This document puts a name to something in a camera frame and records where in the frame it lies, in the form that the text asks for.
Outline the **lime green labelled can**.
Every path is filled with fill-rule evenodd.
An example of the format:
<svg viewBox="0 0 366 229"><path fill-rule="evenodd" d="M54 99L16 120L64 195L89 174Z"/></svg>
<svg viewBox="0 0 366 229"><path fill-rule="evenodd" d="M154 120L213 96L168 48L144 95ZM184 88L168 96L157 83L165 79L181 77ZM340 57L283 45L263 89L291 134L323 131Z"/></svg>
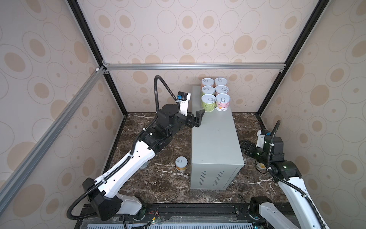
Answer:
<svg viewBox="0 0 366 229"><path fill-rule="evenodd" d="M216 97L213 94L204 94L201 97L201 106L205 112L212 112L215 109Z"/></svg>

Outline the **purple pink labelled can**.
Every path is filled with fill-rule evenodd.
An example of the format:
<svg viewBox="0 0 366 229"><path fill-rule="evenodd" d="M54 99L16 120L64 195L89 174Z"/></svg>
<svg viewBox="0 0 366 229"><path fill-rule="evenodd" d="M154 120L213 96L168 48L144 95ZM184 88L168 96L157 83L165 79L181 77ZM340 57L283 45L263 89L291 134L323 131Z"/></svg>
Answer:
<svg viewBox="0 0 366 229"><path fill-rule="evenodd" d="M231 97L221 93L216 95L215 109L220 112L226 111L230 106Z"/></svg>

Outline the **pink orange labelled can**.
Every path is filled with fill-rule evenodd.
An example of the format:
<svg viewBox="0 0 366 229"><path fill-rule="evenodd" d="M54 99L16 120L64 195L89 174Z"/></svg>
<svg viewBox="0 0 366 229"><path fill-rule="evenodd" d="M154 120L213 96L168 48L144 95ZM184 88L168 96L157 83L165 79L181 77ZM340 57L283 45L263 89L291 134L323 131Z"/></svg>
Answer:
<svg viewBox="0 0 366 229"><path fill-rule="evenodd" d="M204 78L201 80L201 87L204 87L204 86L211 86L213 87L214 86L214 79L212 78Z"/></svg>

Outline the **white red labelled can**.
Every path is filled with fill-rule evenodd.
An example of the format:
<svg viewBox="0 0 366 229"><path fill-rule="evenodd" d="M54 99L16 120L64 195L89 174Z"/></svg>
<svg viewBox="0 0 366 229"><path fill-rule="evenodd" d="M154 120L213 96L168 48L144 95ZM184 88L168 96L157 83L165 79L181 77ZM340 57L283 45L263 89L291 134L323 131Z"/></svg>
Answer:
<svg viewBox="0 0 366 229"><path fill-rule="evenodd" d="M228 92L229 92L229 88L225 85L218 85L215 87L215 95L227 94Z"/></svg>

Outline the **orange tomato labelled can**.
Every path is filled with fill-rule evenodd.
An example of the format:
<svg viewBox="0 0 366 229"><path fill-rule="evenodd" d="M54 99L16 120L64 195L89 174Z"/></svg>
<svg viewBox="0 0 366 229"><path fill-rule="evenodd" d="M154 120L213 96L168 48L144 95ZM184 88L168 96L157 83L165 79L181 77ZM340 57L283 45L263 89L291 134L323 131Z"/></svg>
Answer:
<svg viewBox="0 0 366 229"><path fill-rule="evenodd" d="M219 85L227 85L227 80L223 77L215 78L214 85L215 85L215 87L219 86Z"/></svg>

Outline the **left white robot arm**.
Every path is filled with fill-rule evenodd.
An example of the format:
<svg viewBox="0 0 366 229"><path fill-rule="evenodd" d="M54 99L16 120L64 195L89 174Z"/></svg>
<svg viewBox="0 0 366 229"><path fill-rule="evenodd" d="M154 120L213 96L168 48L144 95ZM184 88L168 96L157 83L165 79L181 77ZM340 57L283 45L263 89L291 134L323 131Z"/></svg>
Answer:
<svg viewBox="0 0 366 229"><path fill-rule="evenodd" d="M130 152L98 178L87 178L83 182L81 198L87 198L94 210L88 216L98 216L102 221L116 214L140 216L141 201L121 195L119 190L143 164L169 145L183 127L199 127L204 114L204 110L199 110L196 114L184 115L173 104L166 104L158 110L150 125L136 137Z"/></svg>

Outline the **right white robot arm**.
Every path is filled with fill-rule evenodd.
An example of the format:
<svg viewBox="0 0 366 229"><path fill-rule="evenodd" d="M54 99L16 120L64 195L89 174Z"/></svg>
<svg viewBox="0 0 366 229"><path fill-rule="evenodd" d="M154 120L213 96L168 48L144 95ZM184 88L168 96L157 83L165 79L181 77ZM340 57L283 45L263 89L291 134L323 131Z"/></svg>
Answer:
<svg viewBox="0 0 366 229"><path fill-rule="evenodd" d="M280 137L264 136L262 147L246 140L241 143L241 151L265 165L267 173L285 193L301 229L329 228L311 199L299 169L285 160ZM265 219L275 229L298 228L266 196L251 198L248 211L253 219Z"/></svg>

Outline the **grey metal cabinet box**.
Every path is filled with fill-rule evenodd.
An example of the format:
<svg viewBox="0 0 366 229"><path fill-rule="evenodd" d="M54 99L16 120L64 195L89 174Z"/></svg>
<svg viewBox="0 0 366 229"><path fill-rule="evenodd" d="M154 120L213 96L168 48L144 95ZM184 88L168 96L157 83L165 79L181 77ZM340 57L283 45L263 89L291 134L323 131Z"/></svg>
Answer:
<svg viewBox="0 0 366 229"><path fill-rule="evenodd" d="M231 109L205 113L192 129L191 189L226 190L245 165Z"/></svg>

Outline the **yellow orange labelled can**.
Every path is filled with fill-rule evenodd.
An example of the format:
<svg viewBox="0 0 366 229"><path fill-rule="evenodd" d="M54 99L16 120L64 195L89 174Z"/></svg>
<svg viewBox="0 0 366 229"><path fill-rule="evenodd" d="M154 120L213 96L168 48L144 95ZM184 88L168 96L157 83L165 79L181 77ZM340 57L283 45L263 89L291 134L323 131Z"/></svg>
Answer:
<svg viewBox="0 0 366 229"><path fill-rule="evenodd" d="M188 166L188 160L186 157L184 156L179 156L176 160L175 160L175 166L177 171L180 172L184 172L187 169Z"/></svg>

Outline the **silver aluminium crossbar back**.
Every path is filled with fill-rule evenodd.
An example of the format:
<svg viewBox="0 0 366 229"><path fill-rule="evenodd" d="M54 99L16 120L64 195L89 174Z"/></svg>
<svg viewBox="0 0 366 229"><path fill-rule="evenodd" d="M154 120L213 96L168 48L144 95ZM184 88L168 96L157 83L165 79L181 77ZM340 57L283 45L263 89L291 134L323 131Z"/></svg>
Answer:
<svg viewBox="0 0 366 229"><path fill-rule="evenodd" d="M108 71L284 69L285 63L105 64Z"/></svg>

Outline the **silver aluminium bar left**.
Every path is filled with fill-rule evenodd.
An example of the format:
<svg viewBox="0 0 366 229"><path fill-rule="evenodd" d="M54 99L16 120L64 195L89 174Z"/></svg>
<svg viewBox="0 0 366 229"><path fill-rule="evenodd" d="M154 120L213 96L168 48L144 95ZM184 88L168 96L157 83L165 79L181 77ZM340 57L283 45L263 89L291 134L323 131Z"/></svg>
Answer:
<svg viewBox="0 0 366 229"><path fill-rule="evenodd" d="M78 93L63 109L61 114L48 128L41 139L35 144L28 156L22 161L17 169L12 173L8 181L1 189L1 214L7 209L9 204L15 198L21 187L24 185L28 177L35 170L39 162L59 136L66 124L70 121L76 110L85 100L97 81L104 75L106 67L100 66L97 71L89 77Z"/></svg>

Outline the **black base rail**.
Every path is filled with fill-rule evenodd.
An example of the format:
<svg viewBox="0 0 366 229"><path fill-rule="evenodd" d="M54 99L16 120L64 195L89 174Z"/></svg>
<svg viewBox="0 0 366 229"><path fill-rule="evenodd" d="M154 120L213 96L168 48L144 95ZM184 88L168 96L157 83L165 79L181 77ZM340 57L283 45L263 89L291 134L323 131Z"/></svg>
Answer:
<svg viewBox="0 0 366 229"><path fill-rule="evenodd" d="M274 203L271 219L260 217L252 203L148 204L141 219L117 214L107 221L98 217L78 220L77 229L273 229L274 217L286 218L301 228L289 203Z"/></svg>

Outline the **black corner frame post right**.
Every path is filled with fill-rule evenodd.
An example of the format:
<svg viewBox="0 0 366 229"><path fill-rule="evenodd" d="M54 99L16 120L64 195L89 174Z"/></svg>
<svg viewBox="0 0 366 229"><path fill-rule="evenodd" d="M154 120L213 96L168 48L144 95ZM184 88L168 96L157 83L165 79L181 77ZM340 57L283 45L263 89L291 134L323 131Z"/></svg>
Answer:
<svg viewBox="0 0 366 229"><path fill-rule="evenodd" d="M294 60L296 59L297 55L299 54L301 48L309 38L311 32L315 28L318 20L322 16L323 12L325 11L326 7L330 3L330 0L320 0L317 2L313 12L310 14L309 19L306 21L303 30L301 31L298 39L296 40L289 56L285 61L285 67L282 71L279 72L275 81L273 82L272 86L270 87L263 103L261 104L260 108L257 111L257 116L261 116L265 109L267 108L269 102L271 101L272 97L274 96L275 92L277 91L278 87L280 86L281 82L283 81L284 77L286 76L287 72L289 71L291 65L293 64Z"/></svg>

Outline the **black corner frame post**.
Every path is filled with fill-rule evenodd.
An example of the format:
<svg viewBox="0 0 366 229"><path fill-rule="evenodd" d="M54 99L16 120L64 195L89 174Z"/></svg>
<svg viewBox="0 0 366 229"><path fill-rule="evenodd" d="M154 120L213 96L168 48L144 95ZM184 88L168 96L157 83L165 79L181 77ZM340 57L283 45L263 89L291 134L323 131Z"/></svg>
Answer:
<svg viewBox="0 0 366 229"><path fill-rule="evenodd" d="M78 25L79 25L79 27L80 27L83 35L84 35L84 37L85 37L85 39L87 41L87 44L88 44L88 46L89 46L89 48L90 48L90 50L91 50L91 52L93 54L93 57L96 60L98 66L99 67L105 67L105 64L103 62L104 61L104 58L103 58L103 56L102 56L102 54L101 54L101 52L99 50L99 47L98 47L98 45L96 43L96 40L95 40L94 36L92 35L92 32L91 32L91 30L89 28L89 25L87 23L87 20L86 20L83 12L81 10L81 7L80 7L78 1L75 1L75 0L67 0L67 3L68 3L68 5L69 5L69 7L70 7L70 9L72 11L72 14L75 17L75 19L76 19L76 21L77 21L77 23L78 23ZM125 108L125 105L122 102L122 99L120 97L120 94L119 94L119 92L117 90L117 87L116 87L116 85L115 85L115 83L114 83L114 81L113 81L110 73L105 73L104 74L104 78L105 78L105 80L106 80L106 82L107 82L107 84L109 86L109 89L112 92L112 95L113 95L114 99L117 102L117 105L118 105L120 111L122 112L122 114L124 116L127 116L128 115L128 112L127 112L127 110Z"/></svg>
<svg viewBox="0 0 366 229"><path fill-rule="evenodd" d="M293 64L294 60L296 59L297 55L299 54L301 48L309 38L311 32L315 28L318 20L322 16L323 12L325 11L326 7L330 3L330 0L320 0L317 2L313 12L310 14L309 19L306 21L303 30L301 31L298 39L296 40L289 56L285 61L285 67L282 71L279 72L275 81L273 82L272 86L270 87L263 103L261 104L260 108L257 111L257 116L261 116L265 109L267 108L269 102L271 101L272 97L274 96L275 92L277 91L278 87L280 86L281 82L283 81L284 77L286 76L287 72L289 71L291 65Z"/></svg>

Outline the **black corner frame post left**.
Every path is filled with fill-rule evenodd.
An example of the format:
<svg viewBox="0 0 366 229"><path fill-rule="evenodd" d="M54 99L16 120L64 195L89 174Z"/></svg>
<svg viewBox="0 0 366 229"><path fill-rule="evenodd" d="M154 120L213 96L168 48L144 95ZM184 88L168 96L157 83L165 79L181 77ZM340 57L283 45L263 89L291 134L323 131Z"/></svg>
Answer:
<svg viewBox="0 0 366 229"><path fill-rule="evenodd" d="M89 25L87 23L87 20L86 20L83 12L81 10L81 7L80 7L78 1L75 1L75 0L67 0L67 3L68 3L68 5L69 5L69 7L70 7L70 9L72 11L72 14L75 17L75 19L76 19L76 21L77 21L77 23L78 23L78 25L79 25L79 27L80 27L83 35L84 35L84 37L85 37L85 39L87 41L87 44L88 44L88 46L89 46L89 48L90 48L90 50L91 50L91 52L93 54L93 57L96 60L98 66L99 67L105 67L105 64L103 62L104 61L104 58L103 58L103 56L102 56L102 54L101 54L101 52L99 50L99 47L98 47L98 45L96 43L96 40L95 40L94 36L92 35L92 32L91 32L91 30L89 28ZM107 82L107 84L109 86L109 89L112 92L112 95L113 95L114 99L117 102L117 105L118 105L120 111L122 112L122 114L124 116L127 116L128 115L128 112L127 112L127 110L125 108L125 105L122 102L122 99L120 97L120 94L119 94L119 92L117 90L117 87L116 87L116 85L115 85L115 83L114 83L114 81L113 81L110 73L105 73L104 74L104 78L105 78L105 80L106 80L106 82Z"/></svg>

